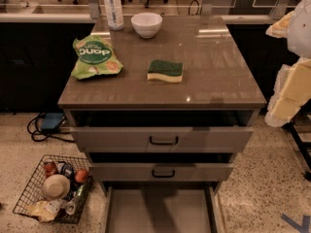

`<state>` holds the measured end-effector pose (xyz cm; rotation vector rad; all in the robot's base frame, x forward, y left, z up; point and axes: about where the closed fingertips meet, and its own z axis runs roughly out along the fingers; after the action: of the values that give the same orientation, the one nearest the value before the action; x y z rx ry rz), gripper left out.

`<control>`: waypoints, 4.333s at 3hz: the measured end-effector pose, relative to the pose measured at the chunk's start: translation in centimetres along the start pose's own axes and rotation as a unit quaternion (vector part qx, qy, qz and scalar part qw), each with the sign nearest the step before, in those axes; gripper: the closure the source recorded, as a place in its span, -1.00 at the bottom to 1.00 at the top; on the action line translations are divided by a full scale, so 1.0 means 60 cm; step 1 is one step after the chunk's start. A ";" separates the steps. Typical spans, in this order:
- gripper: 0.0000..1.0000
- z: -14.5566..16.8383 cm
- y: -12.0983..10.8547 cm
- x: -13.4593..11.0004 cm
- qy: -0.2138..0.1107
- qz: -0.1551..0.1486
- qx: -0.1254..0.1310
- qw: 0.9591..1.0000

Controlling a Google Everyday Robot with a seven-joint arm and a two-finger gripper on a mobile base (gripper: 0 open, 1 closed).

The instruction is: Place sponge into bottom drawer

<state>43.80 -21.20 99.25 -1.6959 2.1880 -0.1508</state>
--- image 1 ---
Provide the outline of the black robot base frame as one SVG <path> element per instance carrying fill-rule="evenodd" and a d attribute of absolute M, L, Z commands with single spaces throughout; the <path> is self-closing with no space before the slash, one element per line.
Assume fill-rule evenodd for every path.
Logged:
<path fill-rule="evenodd" d="M 307 165 L 304 178 L 311 182 L 311 114 L 299 113 L 290 122 L 289 130 Z"/>

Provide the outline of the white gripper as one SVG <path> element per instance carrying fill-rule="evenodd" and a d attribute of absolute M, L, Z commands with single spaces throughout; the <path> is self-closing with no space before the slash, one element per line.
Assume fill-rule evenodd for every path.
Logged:
<path fill-rule="evenodd" d="M 311 0 L 301 0 L 293 12 L 270 25 L 265 34 L 288 37 L 289 51 L 303 56 L 293 66 L 283 64 L 277 74 L 264 120 L 269 126 L 281 127 L 311 99 Z"/>

